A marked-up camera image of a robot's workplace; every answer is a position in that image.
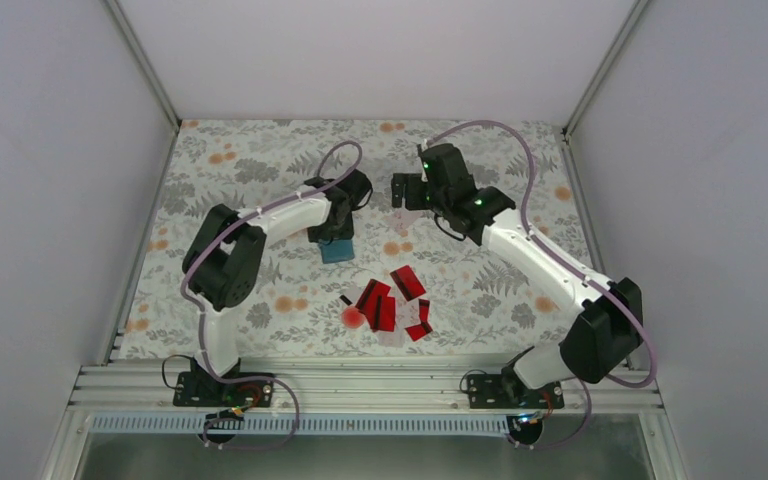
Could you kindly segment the blue leather card holder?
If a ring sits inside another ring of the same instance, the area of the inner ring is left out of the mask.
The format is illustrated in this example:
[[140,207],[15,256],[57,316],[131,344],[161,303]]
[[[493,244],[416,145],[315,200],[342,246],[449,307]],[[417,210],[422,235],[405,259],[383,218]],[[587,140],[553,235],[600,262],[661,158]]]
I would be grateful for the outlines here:
[[355,258],[353,241],[349,239],[320,242],[318,247],[323,264],[348,262]]

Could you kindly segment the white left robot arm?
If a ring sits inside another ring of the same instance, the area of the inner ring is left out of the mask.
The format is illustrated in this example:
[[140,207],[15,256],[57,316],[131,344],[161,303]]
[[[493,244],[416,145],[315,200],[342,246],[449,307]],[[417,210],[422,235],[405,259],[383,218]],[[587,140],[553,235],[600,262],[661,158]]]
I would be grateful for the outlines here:
[[254,289],[266,247],[305,232],[323,263],[352,260],[353,213],[372,191],[368,177],[354,170],[338,181],[311,178],[265,207],[237,211],[219,204],[208,212],[182,263],[182,293],[200,310],[195,359],[205,372],[198,390],[209,402],[223,405],[237,394],[236,326],[224,315]]

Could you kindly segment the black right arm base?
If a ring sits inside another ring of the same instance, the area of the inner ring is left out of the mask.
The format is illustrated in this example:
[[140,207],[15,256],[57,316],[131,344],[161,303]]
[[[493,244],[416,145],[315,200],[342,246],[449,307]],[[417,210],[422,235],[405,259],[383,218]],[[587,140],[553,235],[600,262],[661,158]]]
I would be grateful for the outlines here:
[[514,373],[513,366],[533,347],[513,357],[498,373],[484,370],[467,371],[459,382],[459,390],[467,396],[471,409],[535,409],[563,408],[565,400],[559,382],[540,389],[529,389]]

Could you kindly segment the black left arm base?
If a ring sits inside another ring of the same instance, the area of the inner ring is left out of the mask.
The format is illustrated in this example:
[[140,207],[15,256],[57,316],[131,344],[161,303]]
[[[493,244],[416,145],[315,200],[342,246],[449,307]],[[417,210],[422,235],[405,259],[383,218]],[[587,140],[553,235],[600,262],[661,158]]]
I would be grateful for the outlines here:
[[193,357],[185,356],[188,370],[180,372],[171,382],[166,377],[165,364],[161,366],[164,385],[173,391],[176,407],[251,408],[269,407],[274,390],[275,375],[271,373],[241,372],[237,362],[226,374],[222,383],[213,378]]

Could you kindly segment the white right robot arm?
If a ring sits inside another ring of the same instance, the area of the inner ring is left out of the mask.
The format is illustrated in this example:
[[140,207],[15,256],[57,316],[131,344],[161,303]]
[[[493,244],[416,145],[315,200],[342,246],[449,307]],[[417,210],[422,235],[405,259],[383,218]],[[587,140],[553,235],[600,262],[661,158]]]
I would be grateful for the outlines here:
[[613,281],[576,261],[529,224],[501,190],[477,187],[454,145],[420,149],[418,156],[421,172],[393,175],[393,206],[445,220],[456,238],[473,241],[536,281],[572,321],[557,344],[530,347],[503,368],[501,391],[509,404],[525,407],[556,381],[596,384],[643,344],[642,293],[633,281]]

